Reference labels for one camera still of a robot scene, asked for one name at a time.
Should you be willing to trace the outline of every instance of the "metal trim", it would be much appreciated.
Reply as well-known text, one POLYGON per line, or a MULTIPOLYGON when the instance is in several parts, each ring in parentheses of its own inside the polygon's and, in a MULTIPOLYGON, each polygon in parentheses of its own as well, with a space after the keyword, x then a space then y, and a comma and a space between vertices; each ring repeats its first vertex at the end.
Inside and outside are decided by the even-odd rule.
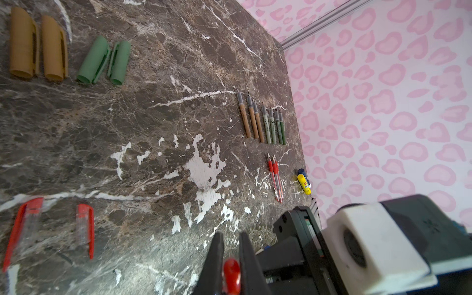
POLYGON ((350 0, 343 5, 339 6, 336 9, 333 9, 329 13, 325 14, 321 18, 315 20, 305 28, 296 32, 295 34, 289 36, 284 41, 280 42, 283 50, 287 50, 295 44, 303 41, 304 39, 310 37, 311 35, 323 30, 328 27, 330 24, 340 20, 341 18, 347 16, 348 14, 354 12, 355 10, 361 8, 365 4, 371 2, 372 0, 350 0))

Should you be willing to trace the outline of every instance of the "brown marker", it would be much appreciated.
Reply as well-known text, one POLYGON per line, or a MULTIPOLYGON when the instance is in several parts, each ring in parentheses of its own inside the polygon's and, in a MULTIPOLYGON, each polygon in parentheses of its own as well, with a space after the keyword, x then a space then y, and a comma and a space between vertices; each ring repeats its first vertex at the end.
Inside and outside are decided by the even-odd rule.
POLYGON ((254 104, 254 116, 256 117, 257 123, 257 133, 259 134, 259 140, 261 143, 264 142, 264 133, 262 133, 262 124, 261 124, 261 117, 259 116, 259 110, 257 109, 257 103, 253 101, 254 104))
POLYGON ((66 33, 49 16, 42 17, 42 56, 49 81, 61 82, 68 76, 66 33))
POLYGON ((257 132, 257 125, 256 125, 256 116, 254 115, 253 99, 249 95, 249 91, 247 92, 247 106, 249 108, 249 115, 251 115, 251 123, 253 125, 254 138, 259 138, 259 133, 257 132))
POLYGON ((20 7, 11 9, 10 73, 31 78, 39 72, 38 26, 20 7))
POLYGON ((244 129, 246 131, 246 137, 251 138, 251 130, 249 129, 249 123, 247 122, 246 108, 243 101, 243 94, 238 90, 236 92, 237 100, 239 102, 239 109, 241 110, 241 117, 243 117, 244 129))

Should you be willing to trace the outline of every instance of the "marble table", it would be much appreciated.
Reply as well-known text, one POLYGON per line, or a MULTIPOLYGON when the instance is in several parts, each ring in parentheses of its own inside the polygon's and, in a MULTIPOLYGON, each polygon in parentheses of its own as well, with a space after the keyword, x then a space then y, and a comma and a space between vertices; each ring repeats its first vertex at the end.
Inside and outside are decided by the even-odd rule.
POLYGON ((236 1, 1 0, 0 256, 21 203, 43 195, 34 245, 2 275, 16 294, 190 294, 215 231, 237 256, 276 242, 272 223, 308 205, 284 53, 236 1), (70 78, 8 72, 17 3, 68 35, 70 78), (126 81, 75 78, 92 42, 132 44, 126 81), (244 136, 235 87, 284 113, 288 145, 244 136), (265 155, 280 160, 274 200, 265 155), (95 212, 95 258, 75 246, 76 206, 95 212))

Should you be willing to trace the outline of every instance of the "green marker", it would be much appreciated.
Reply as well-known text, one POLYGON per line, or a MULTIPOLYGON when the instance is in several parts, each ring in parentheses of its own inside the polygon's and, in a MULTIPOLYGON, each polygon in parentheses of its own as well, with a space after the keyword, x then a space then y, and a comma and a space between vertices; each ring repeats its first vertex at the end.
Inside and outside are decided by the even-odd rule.
POLYGON ((277 125, 277 134, 278 134, 278 143, 279 144, 282 144, 283 140, 282 140, 282 131, 280 129, 280 117, 278 116, 278 109, 275 108, 275 123, 277 125))
POLYGON ((265 105, 262 105, 262 117, 264 118, 264 126, 266 128, 267 143, 271 144, 272 139, 270 138, 269 118, 267 116, 267 109, 265 108, 265 105))
POLYGON ((277 135, 275 134, 275 122, 274 122, 274 112, 272 109, 269 109, 269 118, 270 118, 270 132, 272 134, 272 143, 277 143, 277 135))
POLYGON ((279 112, 278 118, 280 119, 279 124, 280 124, 280 132, 282 133, 282 142, 283 144, 287 144, 285 141, 285 123, 284 123, 284 117, 282 116, 282 112, 279 112))

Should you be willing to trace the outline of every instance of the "pink leopard print wallpaper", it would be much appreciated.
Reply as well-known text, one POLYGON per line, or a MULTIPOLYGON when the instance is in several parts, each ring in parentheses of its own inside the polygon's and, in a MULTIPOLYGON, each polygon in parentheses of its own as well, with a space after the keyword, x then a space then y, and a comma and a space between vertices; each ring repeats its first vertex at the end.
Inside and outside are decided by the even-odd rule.
POLYGON ((472 1, 374 0, 286 54, 312 193, 428 195, 472 230, 472 1))
POLYGON ((280 42, 348 0, 237 1, 280 42))

